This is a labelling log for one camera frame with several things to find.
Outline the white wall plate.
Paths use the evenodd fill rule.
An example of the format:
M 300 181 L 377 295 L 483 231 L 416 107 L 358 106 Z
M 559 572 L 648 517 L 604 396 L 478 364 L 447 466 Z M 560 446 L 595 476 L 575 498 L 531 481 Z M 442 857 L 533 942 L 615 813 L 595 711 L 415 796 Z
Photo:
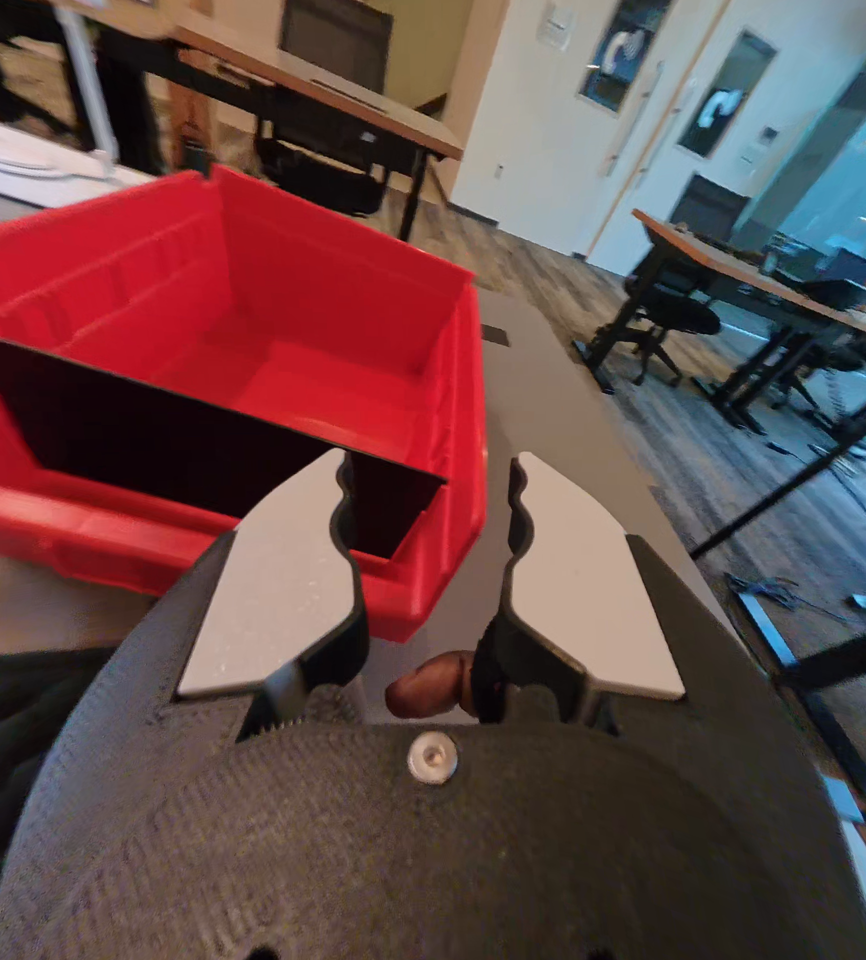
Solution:
M 744 178 L 751 178 L 768 157 L 779 131 L 773 126 L 763 128 L 752 138 L 737 156 L 737 169 Z

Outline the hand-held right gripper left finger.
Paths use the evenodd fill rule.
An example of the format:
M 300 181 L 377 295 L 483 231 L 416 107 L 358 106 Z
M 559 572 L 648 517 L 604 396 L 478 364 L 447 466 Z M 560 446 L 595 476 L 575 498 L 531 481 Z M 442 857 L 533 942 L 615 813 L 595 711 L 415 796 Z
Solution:
M 234 531 L 178 681 L 182 700 L 262 692 L 305 702 L 365 665 L 362 582 L 343 543 L 347 453 L 331 448 L 268 493 Z

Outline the person's right hand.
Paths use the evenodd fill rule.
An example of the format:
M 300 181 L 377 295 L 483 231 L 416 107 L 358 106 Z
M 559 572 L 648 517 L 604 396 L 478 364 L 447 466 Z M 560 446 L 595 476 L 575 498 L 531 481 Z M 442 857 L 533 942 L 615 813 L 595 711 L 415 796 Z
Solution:
M 478 713 L 472 687 L 474 652 L 438 654 L 390 683 L 384 694 L 388 711 L 399 719 L 426 719 L 460 709 Z

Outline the dark door window sign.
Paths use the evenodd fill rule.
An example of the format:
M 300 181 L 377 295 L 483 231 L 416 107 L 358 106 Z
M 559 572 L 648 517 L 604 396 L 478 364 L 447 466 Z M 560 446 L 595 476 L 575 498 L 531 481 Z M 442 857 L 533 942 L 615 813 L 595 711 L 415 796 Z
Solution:
M 684 128 L 678 145 L 707 159 L 771 66 L 777 50 L 751 30 L 741 30 Z
M 618 114 L 673 1 L 619 1 L 585 67 L 578 93 Z

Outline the black office chair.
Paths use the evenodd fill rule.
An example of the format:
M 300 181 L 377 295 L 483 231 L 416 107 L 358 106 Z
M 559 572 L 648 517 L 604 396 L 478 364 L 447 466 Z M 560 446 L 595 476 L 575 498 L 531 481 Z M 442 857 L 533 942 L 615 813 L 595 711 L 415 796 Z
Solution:
M 739 257 L 731 243 L 734 226 L 749 198 L 735 193 L 701 174 L 693 174 L 685 186 L 669 223 L 682 234 Z M 721 321 L 706 302 L 692 297 L 705 292 L 708 274 L 692 261 L 673 261 L 657 275 L 654 286 L 643 296 L 635 318 L 649 321 L 647 329 L 632 330 L 626 342 L 640 358 L 640 371 L 633 380 L 643 385 L 651 358 L 658 358 L 672 373 L 670 385 L 683 379 L 679 366 L 667 354 L 664 342 L 673 331 L 690 335 L 713 336 L 720 332 Z
M 391 14 L 355 1 L 287 1 L 280 48 L 355 85 L 383 93 Z M 377 137 L 358 118 L 285 86 L 256 83 L 262 103 L 253 147 L 264 176 L 295 196 L 350 217 L 378 213 L 390 180 Z

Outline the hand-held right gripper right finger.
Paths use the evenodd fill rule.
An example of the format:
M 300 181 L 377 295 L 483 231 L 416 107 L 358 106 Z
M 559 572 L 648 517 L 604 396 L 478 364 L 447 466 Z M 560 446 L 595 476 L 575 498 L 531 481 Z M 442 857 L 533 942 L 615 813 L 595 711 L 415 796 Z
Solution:
M 687 690 L 628 534 L 591 494 L 537 455 L 511 460 L 499 602 L 499 669 L 544 687 L 560 719 L 591 694 L 678 702 Z

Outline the red storage bin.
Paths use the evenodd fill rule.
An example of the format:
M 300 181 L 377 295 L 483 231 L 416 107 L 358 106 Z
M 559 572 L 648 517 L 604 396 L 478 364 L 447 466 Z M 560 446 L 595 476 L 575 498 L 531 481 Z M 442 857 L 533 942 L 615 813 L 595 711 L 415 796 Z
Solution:
M 467 270 L 216 165 L 0 223 L 0 555 L 162 596 L 348 453 L 369 633 L 408 642 L 487 513 Z

